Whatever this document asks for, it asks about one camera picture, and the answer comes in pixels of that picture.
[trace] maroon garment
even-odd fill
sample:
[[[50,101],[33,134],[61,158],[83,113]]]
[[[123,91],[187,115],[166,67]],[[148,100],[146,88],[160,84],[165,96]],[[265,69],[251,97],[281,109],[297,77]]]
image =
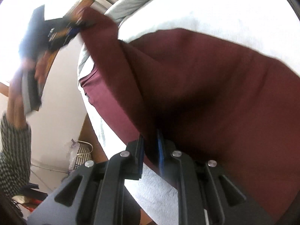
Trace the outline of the maroon garment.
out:
[[[300,78],[280,61],[174,29],[126,44],[106,16],[82,32],[95,62],[80,83],[127,143],[155,129],[193,159],[217,160],[277,220],[300,190]]]

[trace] metal screw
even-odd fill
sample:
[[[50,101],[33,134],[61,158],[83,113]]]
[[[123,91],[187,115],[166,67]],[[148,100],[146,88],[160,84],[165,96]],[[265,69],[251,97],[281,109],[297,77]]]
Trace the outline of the metal screw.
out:
[[[210,167],[215,167],[217,165],[217,162],[215,160],[209,160],[207,162],[207,164],[210,166]]]
[[[88,160],[84,163],[84,165],[86,167],[92,167],[95,164],[95,162],[93,160]]]
[[[174,157],[181,157],[181,155],[182,155],[181,151],[173,151],[172,152],[172,156],[174,156]]]
[[[123,152],[120,153],[121,157],[128,157],[129,155],[130,155],[129,151],[123,151]]]

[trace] red object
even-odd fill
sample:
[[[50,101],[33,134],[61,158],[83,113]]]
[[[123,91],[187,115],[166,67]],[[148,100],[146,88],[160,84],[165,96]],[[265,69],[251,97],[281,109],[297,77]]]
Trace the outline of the red object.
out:
[[[300,190],[300,78],[280,61],[205,34],[174,29],[126,44],[114,22],[81,33],[95,62],[80,80],[127,143],[155,129],[193,159],[217,160],[277,220]]]

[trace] window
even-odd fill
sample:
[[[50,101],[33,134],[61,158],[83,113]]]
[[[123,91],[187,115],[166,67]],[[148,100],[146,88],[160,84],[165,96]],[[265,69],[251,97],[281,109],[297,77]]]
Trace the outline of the window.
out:
[[[20,65],[19,44],[33,10],[45,4],[45,19],[61,18],[79,0],[4,0],[0,5],[0,92]]]

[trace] white sheet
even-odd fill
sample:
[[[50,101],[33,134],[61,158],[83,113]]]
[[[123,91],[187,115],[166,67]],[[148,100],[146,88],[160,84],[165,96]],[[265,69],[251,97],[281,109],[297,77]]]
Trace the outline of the white sheet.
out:
[[[300,73],[300,22],[286,0],[119,0],[107,14],[115,21],[126,16],[118,36],[126,42],[161,29],[185,28],[250,47]],[[79,78],[92,67],[89,58]],[[125,145],[82,96],[107,156],[124,150]],[[177,191],[147,166],[142,180],[125,185],[158,225],[178,224]]]

